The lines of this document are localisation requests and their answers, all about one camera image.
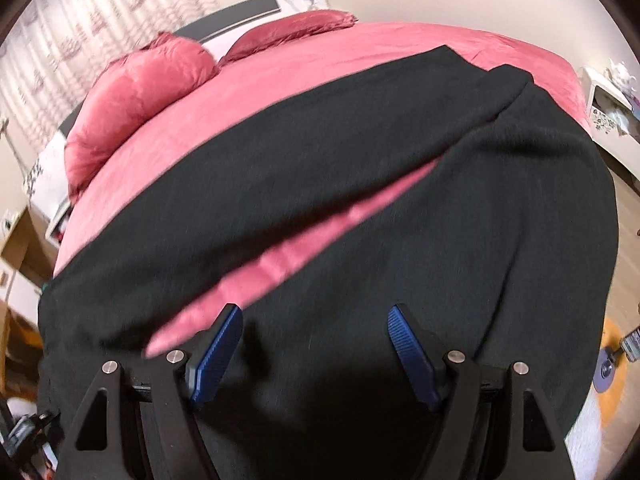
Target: dark pink pillow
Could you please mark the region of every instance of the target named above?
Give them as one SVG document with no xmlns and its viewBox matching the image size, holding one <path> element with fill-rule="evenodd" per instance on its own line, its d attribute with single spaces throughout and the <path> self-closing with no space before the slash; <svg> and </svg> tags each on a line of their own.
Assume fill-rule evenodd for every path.
<svg viewBox="0 0 640 480">
<path fill-rule="evenodd" d="M 89 90 L 66 142 L 71 202 L 142 124 L 219 72 L 199 43 L 168 32 L 113 61 Z"/>
<path fill-rule="evenodd" d="M 272 46 L 330 30 L 353 27 L 358 19 L 342 10 L 308 10 L 274 22 L 258 25 L 244 33 L 220 60 L 220 65 L 237 61 Z"/>
</svg>

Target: pink bedsheet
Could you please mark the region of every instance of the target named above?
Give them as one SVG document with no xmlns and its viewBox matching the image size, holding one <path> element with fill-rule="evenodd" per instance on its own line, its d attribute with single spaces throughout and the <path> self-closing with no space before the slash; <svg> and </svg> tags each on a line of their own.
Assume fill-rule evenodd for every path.
<svg viewBox="0 0 640 480">
<path fill-rule="evenodd" d="M 364 23 L 293 41 L 231 63 L 201 88 L 144 124 L 104 165 L 71 216 L 56 272 L 160 174 L 257 111 L 327 81 L 442 44 L 481 68 L 512 64 L 533 74 L 588 132 L 578 79 L 563 58 L 498 34 L 425 23 Z M 226 275 L 151 339 L 158 354 L 210 326 L 228 302 L 244 308 L 273 290 L 348 229 L 392 202 L 436 161 Z"/>
</svg>

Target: curtain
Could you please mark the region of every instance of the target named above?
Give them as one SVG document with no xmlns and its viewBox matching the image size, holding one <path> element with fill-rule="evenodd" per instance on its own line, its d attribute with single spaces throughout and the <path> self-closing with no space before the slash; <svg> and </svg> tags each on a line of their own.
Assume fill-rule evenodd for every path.
<svg viewBox="0 0 640 480">
<path fill-rule="evenodd" d="M 40 152 L 110 61 L 217 8 L 217 0 L 33 0 L 0 46 L 0 114 Z"/>
</svg>

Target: pink fabric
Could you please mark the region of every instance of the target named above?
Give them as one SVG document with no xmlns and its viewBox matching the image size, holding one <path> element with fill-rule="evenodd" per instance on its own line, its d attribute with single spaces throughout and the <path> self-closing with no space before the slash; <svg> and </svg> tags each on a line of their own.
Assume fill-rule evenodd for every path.
<svg viewBox="0 0 640 480">
<path fill-rule="evenodd" d="M 424 23 L 357 24 L 304 38 L 225 66 L 216 78 L 169 106 L 130 137 L 105 163 L 76 206 L 56 272 L 160 174 L 233 124 L 327 81 L 442 44 L 485 69 L 509 63 L 528 70 L 536 83 L 589 131 L 584 97 L 571 66 L 556 54 L 521 41 Z M 228 302 L 244 308 L 258 300 L 348 229 L 392 202 L 435 164 L 426 164 L 229 273 L 163 326 L 149 342 L 147 354 L 158 354 L 207 328 Z"/>
<path fill-rule="evenodd" d="M 66 142 L 71 203 L 142 124 L 219 71 L 199 43 L 168 32 L 113 61 L 89 90 Z"/>
<path fill-rule="evenodd" d="M 308 10 L 274 22 L 263 23 L 240 36 L 222 57 L 220 65 L 244 59 L 287 41 L 353 27 L 357 21 L 353 14 L 342 10 Z"/>
</svg>

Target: drawer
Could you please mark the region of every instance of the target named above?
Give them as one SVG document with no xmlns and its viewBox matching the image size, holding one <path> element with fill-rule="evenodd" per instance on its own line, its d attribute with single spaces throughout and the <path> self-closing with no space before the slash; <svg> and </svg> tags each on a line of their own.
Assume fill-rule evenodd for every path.
<svg viewBox="0 0 640 480">
<path fill-rule="evenodd" d="M 24 319 L 38 326 L 38 302 L 41 290 L 27 278 L 16 272 L 6 303 Z"/>
<path fill-rule="evenodd" d="M 15 269 L 0 259 L 0 301 L 6 302 L 14 276 Z"/>
</svg>

